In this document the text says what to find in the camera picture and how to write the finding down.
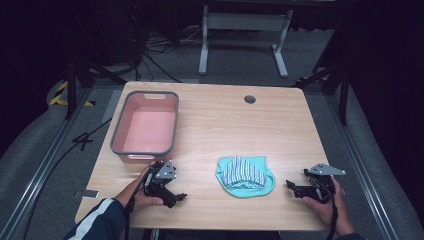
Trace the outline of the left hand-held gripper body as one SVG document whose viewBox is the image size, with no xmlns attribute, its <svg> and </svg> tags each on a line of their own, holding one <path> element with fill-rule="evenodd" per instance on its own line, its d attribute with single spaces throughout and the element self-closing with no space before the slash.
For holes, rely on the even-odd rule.
<svg viewBox="0 0 424 240">
<path fill-rule="evenodd" d="M 156 161 L 148 167 L 147 178 L 144 181 L 146 196 L 159 197 L 164 201 L 174 199 L 175 194 L 170 192 L 166 185 L 176 178 L 175 167 L 171 160 Z"/>
</svg>

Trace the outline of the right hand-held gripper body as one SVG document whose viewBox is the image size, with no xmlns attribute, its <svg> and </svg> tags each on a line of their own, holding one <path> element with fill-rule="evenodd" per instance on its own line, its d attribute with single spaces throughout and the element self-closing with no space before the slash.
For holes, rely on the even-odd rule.
<svg viewBox="0 0 424 240">
<path fill-rule="evenodd" d="M 298 186 L 297 197 L 310 197 L 322 204 L 328 202 L 335 194 L 335 186 L 332 176 L 344 176 L 345 170 L 341 170 L 324 163 L 318 163 L 313 167 L 304 169 L 304 175 L 310 186 Z"/>
</svg>

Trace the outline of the teal and striped cloth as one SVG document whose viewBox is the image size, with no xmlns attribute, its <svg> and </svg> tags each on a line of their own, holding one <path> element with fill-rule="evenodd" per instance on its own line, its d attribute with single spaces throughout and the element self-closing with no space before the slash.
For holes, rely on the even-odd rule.
<svg viewBox="0 0 424 240">
<path fill-rule="evenodd" d="M 265 196 L 276 185 L 265 156 L 221 157 L 215 176 L 227 193 L 238 198 Z"/>
</svg>

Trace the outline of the pink basket with grey rim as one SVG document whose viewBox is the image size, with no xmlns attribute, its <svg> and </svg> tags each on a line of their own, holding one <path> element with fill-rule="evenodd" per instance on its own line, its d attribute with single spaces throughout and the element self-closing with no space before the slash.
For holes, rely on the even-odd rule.
<svg viewBox="0 0 424 240">
<path fill-rule="evenodd" d="M 172 158 L 179 96 L 171 91 L 132 91 L 125 98 L 110 148 L 130 164 Z"/>
</svg>

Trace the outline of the person's left hand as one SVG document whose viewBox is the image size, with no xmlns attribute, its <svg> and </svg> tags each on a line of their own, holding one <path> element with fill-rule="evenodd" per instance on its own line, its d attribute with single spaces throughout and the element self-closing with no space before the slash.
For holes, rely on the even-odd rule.
<svg viewBox="0 0 424 240">
<path fill-rule="evenodd" d="M 130 201 L 134 202 L 134 209 L 140 210 L 146 206 L 162 206 L 163 200 L 159 197 L 146 196 L 143 190 L 141 180 L 148 172 L 148 168 L 145 167 L 140 175 L 133 180 L 126 189 L 122 192 L 123 204 L 127 206 Z"/>
</svg>

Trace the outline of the person's right hand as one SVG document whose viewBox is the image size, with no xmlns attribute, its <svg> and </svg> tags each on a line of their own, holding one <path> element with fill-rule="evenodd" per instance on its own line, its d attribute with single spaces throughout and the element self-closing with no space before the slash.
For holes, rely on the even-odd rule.
<svg viewBox="0 0 424 240">
<path fill-rule="evenodd" d="M 335 201 L 335 206 L 337 207 L 337 210 L 338 210 L 338 218 L 335 225 L 335 233 L 339 237 L 344 237 L 344 236 L 347 236 L 348 234 L 355 233 L 355 228 L 353 227 L 350 221 L 347 206 L 341 194 L 341 186 L 334 177 L 331 177 L 331 179 L 335 187 L 334 201 Z M 320 216 L 321 220 L 323 221 L 325 225 L 331 226 L 332 215 L 333 215 L 332 202 L 321 204 L 320 202 L 310 197 L 303 197 L 302 200 L 311 209 L 317 212 L 317 214 Z"/>
</svg>

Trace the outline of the silver tape piece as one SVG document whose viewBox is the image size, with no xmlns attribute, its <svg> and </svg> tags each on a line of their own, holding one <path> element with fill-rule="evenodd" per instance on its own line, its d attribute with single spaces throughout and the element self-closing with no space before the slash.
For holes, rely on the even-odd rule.
<svg viewBox="0 0 424 240">
<path fill-rule="evenodd" d="M 74 197 L 76 199 L 96 199 L 99 195 L 99 192 L 96 190 L 78 190 L 75 192 Z"/>
</svg>

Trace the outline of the black metal stand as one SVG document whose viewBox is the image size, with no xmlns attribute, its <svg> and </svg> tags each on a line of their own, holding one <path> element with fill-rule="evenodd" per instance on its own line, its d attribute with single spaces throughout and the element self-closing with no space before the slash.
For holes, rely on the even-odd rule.
<svg viewBox="0 0 424 240">
<path fill-rule="evenodd" d="M 127 83 L 126 80 L 107 70 L 103 66 L 95 64 L 82 56 L 73 54 L 69 61 L 65 77 L 65 80 L 68 82 L 68 106 L 66 119 L 70 119 L 77 109 L 76 82 L 79 81 L 83 88 L 91 88 L 94 85 L 95 80 L 92 77 L 90 69 L 94 69 L 100 75 L 111 79 L 118 85 L 125 85 Z"/>
<path fill-rule="evenodd" d="M 347 100 L 349 92 L 349 76 L 348 69 L 344 65 L 336 65 L 313 74 L 310 77 L 301 77 L 294 85 L 294 88 L 302 89 L 313 82 L 327 78 L 325 83 L 321 87 L 321 92 L 324 95 L 333 95 L 337 89 L 340 89 L 339 93 L 339 104 L 338 104 L 338 116 L 341 123 L 346 126 L 346 110 Z"/>
</svg>

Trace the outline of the yellow and black floor tape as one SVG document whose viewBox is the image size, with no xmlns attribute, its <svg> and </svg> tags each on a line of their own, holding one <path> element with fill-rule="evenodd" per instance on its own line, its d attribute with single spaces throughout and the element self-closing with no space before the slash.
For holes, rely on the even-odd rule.
<svg viewBox="0 0 424 240">
<path fill-rule="evenodd" d="M 55 94 L 51 98 L 49 105 L 68 106 L 68 101 L 61 98 L 62 94 L 65 92 L 67 87 L 68 87 L 68 81 L 66 80 L 62 81 L 62 83 L 58 86 Z M 84 103 L 84 106 L 89 106 L 89 107 L 94 107 L 95 105 L 96 105 L 96 101 L 94 100 L 88 100 Z"/>
</svg>

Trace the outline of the aluminium floor rail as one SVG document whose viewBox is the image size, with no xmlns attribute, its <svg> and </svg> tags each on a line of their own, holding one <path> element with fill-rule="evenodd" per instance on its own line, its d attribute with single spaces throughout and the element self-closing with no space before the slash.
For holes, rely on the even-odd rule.
<svg viewBox="0 0 424 240">
<path fill-rule="evenodd" d="M 90 93 L 88 88 L 76 94 L 68 119 L 67 106 L 51 106 L 24 129 L 0 159 L 0 240 L 13 240 L 26 221 Z"/>
<path fill-rule="evenodd" d="M 336 121 L 336 126 L 342 135 L 343 141 L 347 145 L 353 171 L 355 172 L 355 175 L 358 178 L 358 181 L 361 185 L 361 188 L 364 192 L 365 198 L 376 220 L 376 223 L 380 229 L 383 239 L 399 240 L 394 226 L 386 212 L 386 209 L 382 204 L 380 195 L 374 186 L 370 174 L 365 168 L 359 150 L 357 149 L 354 140 L 349 132 L 348 126 L 344 125 L 340 120 L 336 101 L 333 99 L 332 96 L 325 96 L 324 99 L 330 109 L 333 118 Z"/>
</svg>

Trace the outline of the white metal table frame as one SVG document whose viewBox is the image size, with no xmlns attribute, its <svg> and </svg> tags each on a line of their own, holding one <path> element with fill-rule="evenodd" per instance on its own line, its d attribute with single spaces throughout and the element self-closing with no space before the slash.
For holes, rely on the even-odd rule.
<svg viewBox="0 0 424 240">
<path fill-rule="evenodd" d="M 209 10 L 205 5 L 202 16 L 202 47 L 198 73 L 205 75 L 207 73 L 208 63 L 208 31 L 213 30 L 250 30 L 250 31 L 273 31 L 279 32 L 279 40 L 271 46 L 274 59 L 282 78 L 288 77 L 282 48 L 292 20 L 293 11 L 288 10 L 283 15 L 264 15 L 264 14 L 242 14 L 242 13 L 215 13 Z"/>
</svg>

